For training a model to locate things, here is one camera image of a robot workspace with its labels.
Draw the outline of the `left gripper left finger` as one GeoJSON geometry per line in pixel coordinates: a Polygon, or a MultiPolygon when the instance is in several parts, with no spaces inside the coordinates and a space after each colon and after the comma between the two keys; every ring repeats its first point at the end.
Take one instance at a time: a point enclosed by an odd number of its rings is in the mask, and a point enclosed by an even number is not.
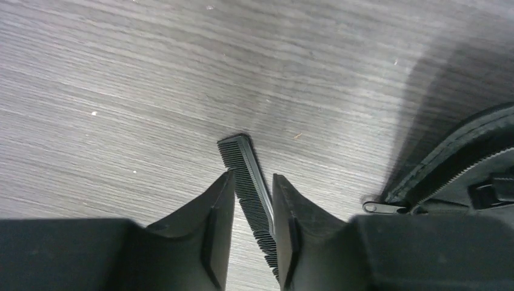
{"type": "Polygon", "coordinates": [[[235,180],[146,227],[126,218],[2,219],[2,290],[224,290],[235,180]]]}

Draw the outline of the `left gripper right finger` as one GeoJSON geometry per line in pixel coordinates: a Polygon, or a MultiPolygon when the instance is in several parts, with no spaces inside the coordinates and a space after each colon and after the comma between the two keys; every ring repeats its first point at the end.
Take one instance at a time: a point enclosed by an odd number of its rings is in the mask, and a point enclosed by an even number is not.
{"type": "Polygon", "coordinates": [[[467,215],[342,221],[273,177],[282,290],[512,290],[513,229],[467,215]]]}

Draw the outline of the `black zipper tool case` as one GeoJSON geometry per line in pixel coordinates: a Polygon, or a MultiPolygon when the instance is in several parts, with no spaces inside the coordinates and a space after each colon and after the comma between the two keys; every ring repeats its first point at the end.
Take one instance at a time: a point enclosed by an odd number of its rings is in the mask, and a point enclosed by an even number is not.
{"type": "Polygon", "coordinates": [[[368,214],[488,214],[513,218],[513,103],[460,123],[368,214]]]}

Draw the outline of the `black comb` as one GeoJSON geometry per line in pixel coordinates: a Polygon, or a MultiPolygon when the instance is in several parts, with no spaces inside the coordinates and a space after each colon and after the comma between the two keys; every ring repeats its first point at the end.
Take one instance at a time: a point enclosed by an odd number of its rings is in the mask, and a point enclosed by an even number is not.
{"type": "Polygon", "coordinates": [[[225,167],[233,172],[235,194],[259,249],[279,279],[272,196],[265,183],[252,139],[239,133],[217,142],[225,167]]]}

